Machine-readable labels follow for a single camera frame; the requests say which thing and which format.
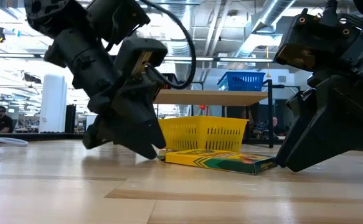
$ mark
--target yellow basket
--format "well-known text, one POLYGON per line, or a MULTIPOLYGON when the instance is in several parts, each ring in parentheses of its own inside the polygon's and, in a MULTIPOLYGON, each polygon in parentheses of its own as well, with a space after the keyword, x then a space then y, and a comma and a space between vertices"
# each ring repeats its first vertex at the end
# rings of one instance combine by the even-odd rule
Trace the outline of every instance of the yellow basket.
POLYGON ((211 149, 239 152, 247 119, 191 116, 160 119, 166 149, 211 149))

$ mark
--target wooden surface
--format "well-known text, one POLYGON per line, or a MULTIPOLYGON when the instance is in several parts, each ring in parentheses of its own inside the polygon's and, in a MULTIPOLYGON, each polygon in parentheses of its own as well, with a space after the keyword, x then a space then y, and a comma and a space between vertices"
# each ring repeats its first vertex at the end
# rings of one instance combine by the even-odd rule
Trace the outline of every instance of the wooden surface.
POLYGON ((363 223, 363 152, 252 176, 147 161, 111 144, 0 147, 0 223, 363 223))
POLYGON ((154 103, 249 106, 267 98, 259 91, 161 90, 154 103))

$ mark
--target person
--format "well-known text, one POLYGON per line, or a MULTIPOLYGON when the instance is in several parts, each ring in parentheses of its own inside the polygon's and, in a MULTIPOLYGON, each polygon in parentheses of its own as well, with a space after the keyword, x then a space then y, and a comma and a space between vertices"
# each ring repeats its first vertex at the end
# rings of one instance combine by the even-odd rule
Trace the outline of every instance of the person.
POLYGON ((7 109, 0 106, 0 133, 10 133, 12 130, 12 119, 6 115, 7 109))
POLYGON ((278 118, 273 117, 273 132, 279 136, 285 133, 285 131, 278 126, 278 118))

